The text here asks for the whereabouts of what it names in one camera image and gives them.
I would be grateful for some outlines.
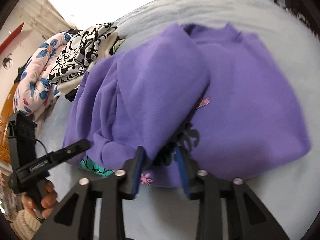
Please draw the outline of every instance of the red object on wall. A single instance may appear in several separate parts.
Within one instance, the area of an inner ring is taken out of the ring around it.
[[[2,42],[2,44],[0,45],[0,55],[1,53],[4,51],[4,49],[10,44],[11,41],[13,41],[13,39],[15,37],[17,37],[17,35],[21,32],[22,27],[23,27],[22,23],[18,28],[16,28],[5,40],[4,42]]]

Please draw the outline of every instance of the white wall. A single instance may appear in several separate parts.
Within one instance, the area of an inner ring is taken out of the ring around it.
[[[0,44],[9,36],[9,31],[13,32],[21,23],[20,15],[14,9],[0,30]],[[0,55],[0,111],[18,75],[18,68],[26,63],[28,58],[43,42],[42,35],[25,23],[21,33]],[[5,69],[2,66],[2,62],[9,53],[12,53],[12,66],[9,69]]]

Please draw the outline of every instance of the purple sweatshirt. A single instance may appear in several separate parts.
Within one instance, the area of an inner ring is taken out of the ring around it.
[[[257,35],[231,24],[172,25],[135,49],[100,60],[83,78],[63,146],[83,138],[92,142],[87,156],[112,170],[143,146],[146,178],[160,187],[180,186],[170,150],[176,145],[223,179],[252,177],[310,150],[287,80]],[[82,158],[70,162],[79,165]]]

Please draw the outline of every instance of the human hand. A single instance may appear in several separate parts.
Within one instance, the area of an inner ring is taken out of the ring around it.
[[[48,194],[41,200],[41,205],[45,208],[45,210],[42,211],[41,215],[43,218],[48,218],[51,214],[53,208],[57,205],[57,196],[58,194],[54,190],[54,186],[51,181],[46,182],[46,189]],[[36,204],[29,196],[26,194],[22,195],[21,198],[23,207],[26,211],[28,211],[34,218],[37,218],[36,213],[34,212],[34,209],[36,208]]]

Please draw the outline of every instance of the black cable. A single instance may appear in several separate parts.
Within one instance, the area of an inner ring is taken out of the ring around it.
[[[41,145],[43,146],[44,148],[44,151],[45,151],[45,154],[48,154],[48,151],[47,151],[47,148],[44,146],[44,144],[42,143],[42,141],[36,139],[37,142],[41,143]]]

